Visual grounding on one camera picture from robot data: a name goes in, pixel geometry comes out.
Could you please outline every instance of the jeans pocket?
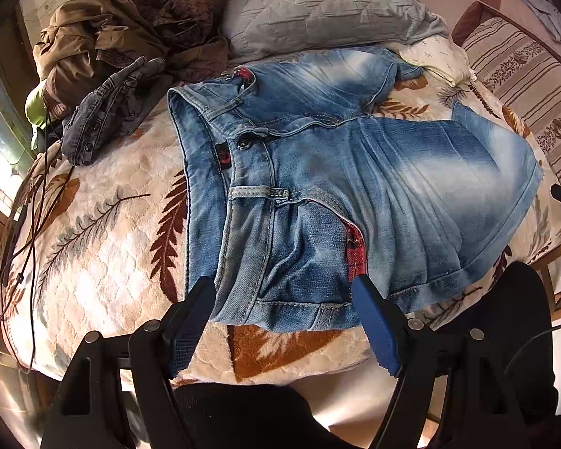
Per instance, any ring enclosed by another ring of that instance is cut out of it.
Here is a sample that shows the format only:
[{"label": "jeans pocket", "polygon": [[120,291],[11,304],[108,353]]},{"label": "jeans pocket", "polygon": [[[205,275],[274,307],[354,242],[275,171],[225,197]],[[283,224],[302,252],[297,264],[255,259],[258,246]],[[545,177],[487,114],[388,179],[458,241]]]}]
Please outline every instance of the jeans pocket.
[{"label": "jeans pocket", "polygon": [[365,273],[359,230],[327,207],[302,201],[275,211],[272,248],[261,302],[341,304],[350,302],[350,283]]}]

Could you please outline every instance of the jeans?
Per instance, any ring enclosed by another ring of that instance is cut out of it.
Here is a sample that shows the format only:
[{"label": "jeans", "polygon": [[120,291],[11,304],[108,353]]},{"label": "jeans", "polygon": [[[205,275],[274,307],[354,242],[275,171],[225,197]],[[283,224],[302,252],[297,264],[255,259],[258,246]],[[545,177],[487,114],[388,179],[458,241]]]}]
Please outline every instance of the jeans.
[{"label": "jeans", "polygon": [[420,72],[372,46],[169,91],[189,187],[187,283],[215,278],[213,320],[344,329],[359,323],[355,275],[410,312],[488,271],[542,170],[521,137],[459,103],[451,120],[371,115],[399,75]]},{"label": "jeans", "polygon": [[73,165],[91,164],[115,134],[131,134],[171,86],[161,58],[139,57],[108,77],[64,119],[62,152]]}]

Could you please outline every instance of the striped cushion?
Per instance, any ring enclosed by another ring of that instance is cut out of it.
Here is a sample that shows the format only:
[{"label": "striped cushion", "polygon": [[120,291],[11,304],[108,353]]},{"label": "striped cushion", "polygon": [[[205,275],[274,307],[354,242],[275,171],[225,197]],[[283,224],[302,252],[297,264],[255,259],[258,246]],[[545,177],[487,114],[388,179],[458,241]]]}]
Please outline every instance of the striped cushion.
[{"label": "striped cushion", "polygon": [[561,64],[502,18],[479,25],[462,47],[478,78],[530,127],[561,181]]}]

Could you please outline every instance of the dark gray denim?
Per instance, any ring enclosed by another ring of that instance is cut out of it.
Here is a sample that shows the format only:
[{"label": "dark gray denim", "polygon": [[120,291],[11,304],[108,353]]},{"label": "dark gray denim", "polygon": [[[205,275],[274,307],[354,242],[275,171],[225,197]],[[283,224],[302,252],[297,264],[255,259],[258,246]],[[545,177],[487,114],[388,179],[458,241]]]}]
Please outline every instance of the dark gray denim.
[{"label": "dark gray denim", "polygon": [[63,121],[62,152],[73,165],[89,165],[115,134],[141,125],[172,84],[161,58],[135,62],[108,77]]}]

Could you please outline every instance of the metal button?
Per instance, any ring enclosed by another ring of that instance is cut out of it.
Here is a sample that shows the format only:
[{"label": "metal button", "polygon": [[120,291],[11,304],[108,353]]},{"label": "metal button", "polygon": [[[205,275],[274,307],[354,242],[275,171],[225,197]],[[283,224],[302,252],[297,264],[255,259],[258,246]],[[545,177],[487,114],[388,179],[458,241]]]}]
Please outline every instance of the metal button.
[{"label": "metal button", "polygon": [[407,326],[414,331],[420,331],[423,329],[424,323],[420,319],[412,318],[407,320]]},{"label": "metal button", "polygon": [[237,148],[239,150],[249,150],[251,148],[251,140],[246,136],[240,136],[237,140]]},{"label": "metal button", "polygon": [[85,335],[85,342],[92,343],[96,342],[100,337],[100,333],[98,331],[90,331]]},{"label": "metal button", "polygon": [[144,324],[144,330],[146,330],[147,332],[154,332],[158,330],[159,327],[160,321],[157,321],[156,319],[152,319],[151,321],[148,321]]},{"label": "metal button", "polygon": [[482,339],[484,339],[484,333],[480,329],[476,328],[470,329],[470,336],[476,341],[481,341]]}]

